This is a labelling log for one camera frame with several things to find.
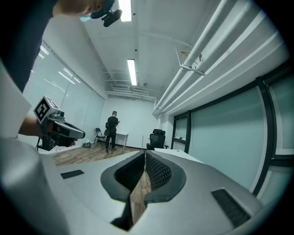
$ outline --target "black vent grille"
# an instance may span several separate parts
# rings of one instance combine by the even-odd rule
[[[152,190],[165,185],[172,175],[172,171],[167,165],[152,157],[149,153],[146,153],[146,171],[150,178]]]
[[[76,170],[76,171],[70,171],[70,172],[62,173],[60,175],[61,175],[61,177],[63,179],[68,179],[68,178],[72,178],[72,177],[78,176],[80,174],[84,174],[84,172],[81,171],[81,170]]]
[[[250,219],[250,216],[225,189],[213,191],[211,194],[235,228]]]

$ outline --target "white ceiling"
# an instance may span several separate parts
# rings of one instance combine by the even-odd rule
[[[106,73],[129,84],[127,59],[135,59],[138,86],[161,97],[179,69],[177,51],[190,51],[220,0],[132,0],[131,22],[118,20],[108,28],[101,19],[84,23]],[[113,6],[119,8],[117,0]]]

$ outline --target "fluorescent ceiling light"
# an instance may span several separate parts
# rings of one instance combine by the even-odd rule
[[[132,4],[131,0],[119,0],[119,8],[123,11],[121,21],[132,21]]]
[[[70,80],[67,76],[65,76],[62,72],[58,72],[61,76],[63,76],[66,80],[70,81],[72,84],[75,84],[72,80]]]
[[[135,60],[128,60],[128,66],[129,66],[130,79],[132,81],[132,85],[137,86]]]
[[[77,80],[75,77],[73,77],[74,78],[74,80],[76,80],[78,83],[81,83],[79,80]]]
[[[67,68],[64,68],[63,69],[65,72],[67,72],[71,77],[73,76],[70,72],[69,72],[69,70],[67,69]]]
[[[49,52],[48,52],[43,46],[40,46],[40,49],[41,49],[46,55],[49,54]]]
[[[67,72],[71,77],[73,76],[70,72],[69,72],[69,70],[67,69],[67,68],[64,68],[63,69],[65,72]]]

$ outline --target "black pants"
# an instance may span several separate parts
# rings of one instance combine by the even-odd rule
[[[110,134],[108,137],[106,137],[106,142],[105,142],[105,147],[108,149],[109,147],[109,140],[111,138],[111,145],[112,148],[114,149],[115,147],[115,137],[116,137],[116,131],[110,131]]]

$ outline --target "man in black clothing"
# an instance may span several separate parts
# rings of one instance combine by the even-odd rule
[[[111,138],[111,145],[112,149],[111,151],[116,150],[115,147],[115,137],[116,137],[116,127],[119,124],[119,120],[116,117],[117,112],[113,111],[112,116],[108,118],[107,123],[108,123],[108,128],[109,128],[109,135],[106,138],[106,152],[108,153],[108,147],[109,147],[109,140]]]

